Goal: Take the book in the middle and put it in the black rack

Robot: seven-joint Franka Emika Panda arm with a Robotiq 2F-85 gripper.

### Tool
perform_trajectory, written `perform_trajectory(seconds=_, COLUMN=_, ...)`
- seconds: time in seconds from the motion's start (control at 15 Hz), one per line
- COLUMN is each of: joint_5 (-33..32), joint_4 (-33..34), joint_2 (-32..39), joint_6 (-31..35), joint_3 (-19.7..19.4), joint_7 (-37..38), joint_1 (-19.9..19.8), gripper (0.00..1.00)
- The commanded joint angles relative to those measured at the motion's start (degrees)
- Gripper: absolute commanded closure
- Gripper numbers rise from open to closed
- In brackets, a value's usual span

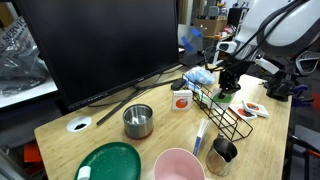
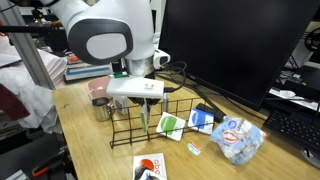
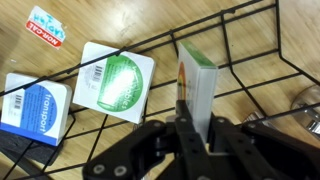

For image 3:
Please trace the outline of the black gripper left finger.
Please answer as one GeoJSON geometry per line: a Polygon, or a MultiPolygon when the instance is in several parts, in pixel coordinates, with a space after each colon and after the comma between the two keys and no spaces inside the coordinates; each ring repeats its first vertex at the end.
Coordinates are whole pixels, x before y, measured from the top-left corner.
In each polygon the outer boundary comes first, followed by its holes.
{"type": "Polygon", "coordinates": [[[172,153],[174,160],[155,180],[211,179],[210,161],[184,100],[171,122],[151,120],[90,160],[84,180],[142,180],[172,153]]]}

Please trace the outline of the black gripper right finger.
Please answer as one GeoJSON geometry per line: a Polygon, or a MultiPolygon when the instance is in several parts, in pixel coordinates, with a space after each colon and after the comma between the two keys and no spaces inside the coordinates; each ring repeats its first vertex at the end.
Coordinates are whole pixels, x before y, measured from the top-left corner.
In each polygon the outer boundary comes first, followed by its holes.
{"type": "Polygon", "coordinates": [[[209,152],[218,180],[320,180],[320,149],[249,121],[211,116],[209,152]]]}

